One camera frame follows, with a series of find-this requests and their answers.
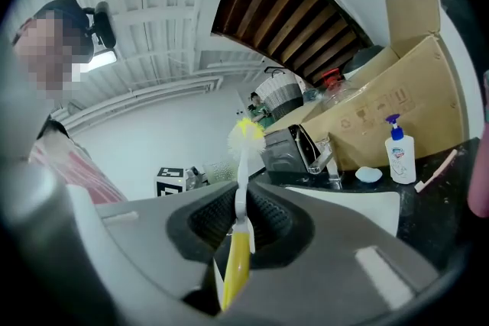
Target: black countertop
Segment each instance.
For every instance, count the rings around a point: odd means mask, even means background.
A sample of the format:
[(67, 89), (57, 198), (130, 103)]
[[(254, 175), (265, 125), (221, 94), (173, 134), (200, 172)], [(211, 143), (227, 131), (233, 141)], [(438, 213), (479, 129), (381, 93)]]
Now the black countertop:
[[(390, 178), (389, 167), (382, 167), (382, 178), (369, 184), (359, 181), (355, 172), (342, 177), (342, 190), (348, 192), (398, 192), (400, 219), (397, 237), (419, 251), (439, 270), (447, 267), (455, 251), (470, 242), (477, 218), (467, 206), (468, 187), (479, 139), (458, 145), (452, 163), (421, 193), (414, 185), (427, 181), (453, 149), (416, 160), (416, 183), (401, 185)], [(264, 172), (254, 181), (276, 186), (297, 186), (335, 191), (328, 173)]]

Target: blue pump cap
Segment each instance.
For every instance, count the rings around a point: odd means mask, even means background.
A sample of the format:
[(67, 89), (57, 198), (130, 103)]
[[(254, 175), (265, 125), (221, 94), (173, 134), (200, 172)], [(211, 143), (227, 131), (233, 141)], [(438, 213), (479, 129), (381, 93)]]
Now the blue pump cap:
[(397, 126), (397, 119), (400, 115), (390, 115), (385, 119), (389, 124), (392, 124), (393, 128), (390, 130), (390, 135), (392, 136), (392, 140), (400, 140), (404, 137), (404, 132), (401, 127)]

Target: hand soap bottle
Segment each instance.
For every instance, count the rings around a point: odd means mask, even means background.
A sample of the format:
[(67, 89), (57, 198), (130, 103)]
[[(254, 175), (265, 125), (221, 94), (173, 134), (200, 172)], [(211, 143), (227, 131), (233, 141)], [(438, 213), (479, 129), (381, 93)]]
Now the hand soap bottle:
[(391, 115), (386, 118), (392, 124), (391, 137), (385, 140), (387, 155), (390, 164), (390, 176), (397, 183), (406, 185), (416, 181), (416, 166), (414, 164), (414, 139), (404, 134), (403, 129), (397, 126), (396, 120), (400, 115)]

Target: sink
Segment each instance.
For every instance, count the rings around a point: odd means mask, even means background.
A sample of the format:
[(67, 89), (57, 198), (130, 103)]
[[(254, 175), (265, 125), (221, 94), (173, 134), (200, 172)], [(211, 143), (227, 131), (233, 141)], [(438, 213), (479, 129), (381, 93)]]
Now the sink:
[(286, 189), (353, 209), (372, 220), (392, 236), (395, 237), (397, 234), (400, 211), (400, 196), (397, 192), (327, 192), (292, 186), (287, 186)]

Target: bar of soap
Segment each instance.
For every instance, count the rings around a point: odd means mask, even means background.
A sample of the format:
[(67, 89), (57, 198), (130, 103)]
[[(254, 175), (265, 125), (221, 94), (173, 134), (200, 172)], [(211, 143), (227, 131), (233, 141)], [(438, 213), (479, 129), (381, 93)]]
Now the bar of soap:
[(362, 182), (372, 183), (378, 181), (382, 177), (382, 172), (379, 169), (363, 166), (357, 170), (355, 176)]

